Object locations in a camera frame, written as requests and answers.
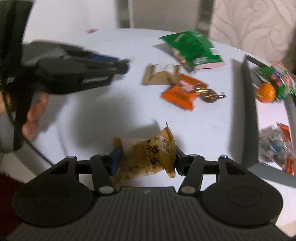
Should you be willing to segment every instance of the patterned wallpaper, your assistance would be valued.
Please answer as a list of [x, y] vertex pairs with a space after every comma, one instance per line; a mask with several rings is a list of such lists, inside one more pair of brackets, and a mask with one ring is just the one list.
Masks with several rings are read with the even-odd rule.
[[296, 0], [215, 0], [209, 37], [273, 63], [285, 57], [295, 26]]

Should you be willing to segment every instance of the brown paper packet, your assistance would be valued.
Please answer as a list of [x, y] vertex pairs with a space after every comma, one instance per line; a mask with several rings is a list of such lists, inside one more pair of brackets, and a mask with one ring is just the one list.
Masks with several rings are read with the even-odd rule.
[[180, 80], [180, 65], [148, 65], [143, 78], [144, 85], [171, 85]]
[[115, 182], [123, 182], [166, 170], [175, 177], [176, 144], [167, 126], [149, 140], [114, 138], [114, 145], [123, 146], [123, 158]]

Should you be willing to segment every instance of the dark red cloth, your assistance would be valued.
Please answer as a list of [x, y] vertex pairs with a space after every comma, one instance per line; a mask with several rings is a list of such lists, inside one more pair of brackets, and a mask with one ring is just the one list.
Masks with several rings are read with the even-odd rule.
[[23, 183], [0, 174], [0, 235], [7, 236], [20, 224], [12, 208], [12, 196]]

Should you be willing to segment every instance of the human hand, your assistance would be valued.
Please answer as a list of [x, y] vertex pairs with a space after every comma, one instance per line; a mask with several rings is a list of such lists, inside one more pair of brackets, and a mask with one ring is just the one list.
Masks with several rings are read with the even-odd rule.
[[[48, 101], [48, 93], [43, 93], [39, 98], [39, 102], [35, 105], [32, 105], [29, 109], [27, 114], [27, 122], [22, 127], [22, 134], [26, 139], [33, 140], [36, 137], [39, 118], [44, 114]], [[6, 108], [2, 93], [0, 93], [0, 114], [2, 113], [6, 113]]]

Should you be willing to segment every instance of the green snack bag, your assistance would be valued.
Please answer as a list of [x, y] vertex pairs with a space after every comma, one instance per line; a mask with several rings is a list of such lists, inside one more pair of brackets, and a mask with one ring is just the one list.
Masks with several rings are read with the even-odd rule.
[[174, 55], [189, 71], [225, 65], [206, 36], [197, 31], [186, 31], [160, 37], [174, 51]]
[[278, 99], [285, 99], [295, 93], [295, 80], [281, 62], [277, 62], [271, 67], [257, 69], [255, 73], [262, 81], [274, 86]]

